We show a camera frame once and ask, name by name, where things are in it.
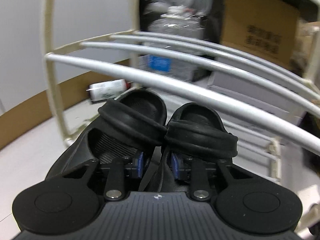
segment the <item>white bottle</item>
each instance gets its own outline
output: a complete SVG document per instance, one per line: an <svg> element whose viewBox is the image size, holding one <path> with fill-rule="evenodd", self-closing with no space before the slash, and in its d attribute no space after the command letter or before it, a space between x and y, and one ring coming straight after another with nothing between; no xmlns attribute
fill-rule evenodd
<svg viewBox="0 0 320 240"><path fill-rule="evenodd" d="M124 79L95 83L89 86L87 92L92 103L115 98L131 87Z"/></svg>

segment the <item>white metal rack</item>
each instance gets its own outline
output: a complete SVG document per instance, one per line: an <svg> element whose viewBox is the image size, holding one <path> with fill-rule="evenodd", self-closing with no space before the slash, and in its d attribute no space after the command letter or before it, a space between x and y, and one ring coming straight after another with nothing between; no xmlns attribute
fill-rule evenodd
<svg viewBox="0 0 320 240"><path fill-rule="evenodd" d="M196 85L134 68L138 65L139 53L154 54L192 62L207 69L221 71L246 80L247 82L251 82L264 87L265 89L273 91L274 93L281 95L282 97L294 102L295 104L302 106L304 109L311 112L315 116L320 117L320 108L311 102L311 100L313 99L320 100L320 91L314 86L314 79L318 70L318 66L320 65L320 57L316 53L313 53L311 57L310 64L304 75L305 78L300 78L295 74L289 72L288 70L285 70L284 68L281 68L280 66L277 66L271 62L219 44L169 34L140 32L138 31L139 0L129 1L130 11L132 13L132 28L130 30L119 33L109 33L102 36L88 38L82 41L76 41L56 49L52 46L52 12L54 8L54 0L44 1L42 42L45 72L48 82L48 98L52 114L57 118L59 130L66 145L70 145L73 140L79 135L79 133L89 124L90 121L94 120L95 117L93 117L91 120L88 120L74 132L70 132L67 129L63 115L61 94L59 91L59 86L57 85L57 79L55 75L54 62L62 62L68 65L73 65L99 73L108 74L115 78L125 78L128 81L137 82L144 86L156 88L177 96L181 96L188 100L198 102L204 106L217 109L231 116L263 127L266 130L269 130L272 133L280 136L281 138L286 138L294 143L297 143L301 147L306 148L317 155L320 155L320 139L287 122L286 120L280 119L253 106L247 105L243 102L237 101L219 93L198 87ZM320 9L320 0L311 1L315 3ZM233 60L236 60L238 62L246 63L252 68L257 68L260 71L268 73L272 78L270 78L270 80L267 80L252 73L237 69L235 67L225 65L213 60L189 55L186 53L166 49L150 48L135 44L108 42L116 39L131 40L134 43L138 41L166 43L169 45L176 45L202 51L214 56L219 55L226 58L232 58ZM117 64L85 58L66 56L66 54L68 53L84 49L86 47L124 49L131 51L130 60L132 67L125 67ZM315 46L315 51L319 50L320 35L318 35ZM294 87L294 92L296 93L291 92L284 87L276 84L279 81L290 84L291 87ZM224 120L224 123L227 126L231 126L248 134L256 135L270 142L270 144L266 146L266 151L257 150L250 143L243 141L239 141L238 145L251 150L253 154L263 155L269 158L270 173L268 179L280 183L281 153L278 138L268 138L255 131L240 127L226 120ZM311 225L319 218L319 212L310 213L308 214L308 216L302 217L297 229L301 230Z"/></svg>

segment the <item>black object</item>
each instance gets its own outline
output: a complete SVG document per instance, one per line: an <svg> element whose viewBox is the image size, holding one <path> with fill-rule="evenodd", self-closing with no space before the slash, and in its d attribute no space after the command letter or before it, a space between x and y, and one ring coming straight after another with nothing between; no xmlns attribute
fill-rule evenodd
<svg viewBox="0 0 320 240"><path fill-rule="evenodd" d="M122 156L139 159L141 153L151 158L155 146L162 145L167 110L156 94L131 90L118 100L108 99L98 112L100 116L59 157L46 178L93 158L101 164Z"/></svg>
<svg viewBox="0 0 320 240"><path fill-rule="evenodd" d="M22 191L12 204L19 228L41 235L60 235L91 222L100 203L87 184L98 163L97 159L87 161Z"/></svg>
<svg viewBox="0 0 320 240"><path fill-rule="evenodd" d="M320 138L319 120L312 114L307 112L300 122L299 127ZM303 149L303 162L306 167L320 176L320 157L318 155Z"/></svg>
<svg viewBox="0 0 320 240"><path fill-rule="evenodd" d="M140 30L143 32L148 31L148 27L153 21L160 19L159 13L150 12L145 14L145 9L151 2L152 0L139 0L139 22Z"/></svg>
<svg viewBox="0 0 320 240"><path fill-rule="evenodd" d="M219 193L215 209L229 225L266 235L295 229L302 215L297 195L236 165L218 162L218 169L228 186Z"/></svg>
<svg viewBox="0 0 320 240"><path fill-rule="evenodd" d="M172 151L208 162L237 156L238 138L226 131L214 110L185 104L174 112L167 126L165 140Z"/></svg>

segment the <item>circular pad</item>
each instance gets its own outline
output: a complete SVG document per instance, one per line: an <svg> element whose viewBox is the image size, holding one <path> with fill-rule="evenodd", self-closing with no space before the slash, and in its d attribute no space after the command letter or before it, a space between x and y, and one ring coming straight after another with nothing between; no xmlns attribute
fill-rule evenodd
<svg viewBox="0 0 320 240"><path fill-rule="evenodd" d="M302 214L300 199L272 182L230 185L219 194L215 207L229 225L254 234L294 229Z"/></svg>
<svg viewBox="0 0 320 240"><path fill-rule="evenodd" d="M99 206L97 195L80 180L56 178L22 191L12 213L21 230L60 235L90 223Z"/></svg>

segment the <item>blue label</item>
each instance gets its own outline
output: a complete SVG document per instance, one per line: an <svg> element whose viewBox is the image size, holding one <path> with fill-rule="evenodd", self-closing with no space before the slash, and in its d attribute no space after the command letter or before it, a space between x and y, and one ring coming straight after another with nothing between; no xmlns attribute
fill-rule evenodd
<svg viewBox="0 0 320 240"><path fill-rule="evenodd" d="M171 59L149 55L148 65L154 70L170 71Z"/></svg>

